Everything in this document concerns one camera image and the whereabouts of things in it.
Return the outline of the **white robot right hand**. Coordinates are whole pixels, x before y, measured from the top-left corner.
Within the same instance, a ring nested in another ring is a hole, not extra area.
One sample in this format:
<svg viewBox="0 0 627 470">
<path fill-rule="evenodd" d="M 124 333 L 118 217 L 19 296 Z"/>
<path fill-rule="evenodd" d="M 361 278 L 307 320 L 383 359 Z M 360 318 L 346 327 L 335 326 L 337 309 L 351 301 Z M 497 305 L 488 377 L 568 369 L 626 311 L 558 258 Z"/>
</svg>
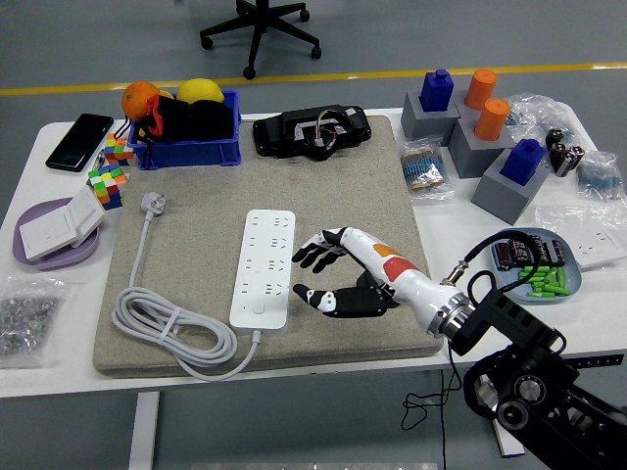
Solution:
<svg viewBox="0 0 627 470">
<path fill-rule="evenodd" d="M 460 298 L 460 289 L 431 280 L 396 250 L 354 227 L 314 234 L 292 260 L 320 273 L 343 256 L 351 257 L 364 269 L 354 287 L 330 291 L 302 284 L 293 287 L 302 300 L 328 317 L 378 317 L 390 308 L 407 305 L 420 327 L 436 333 L 437 313 L 453 307 Z"/>
</svg>

